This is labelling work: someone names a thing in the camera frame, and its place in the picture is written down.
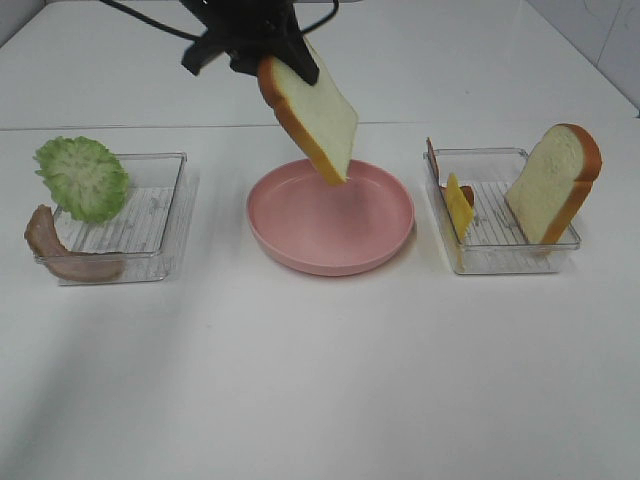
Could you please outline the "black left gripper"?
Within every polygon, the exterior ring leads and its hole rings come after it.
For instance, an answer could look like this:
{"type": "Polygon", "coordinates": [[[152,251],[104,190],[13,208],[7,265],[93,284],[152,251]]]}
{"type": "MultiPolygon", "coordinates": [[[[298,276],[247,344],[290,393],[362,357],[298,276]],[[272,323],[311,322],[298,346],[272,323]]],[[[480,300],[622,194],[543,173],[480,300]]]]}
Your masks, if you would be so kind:
{"type": "Polygon", "coordinates": [[[184,1],[182,5],[205,27],[185,50],[181,64],[198,76],[223,53],[234,71],[255,71],[274,56],[307,84],[316,84],[319,67],[295,18],[291,1],[184,1]]]}

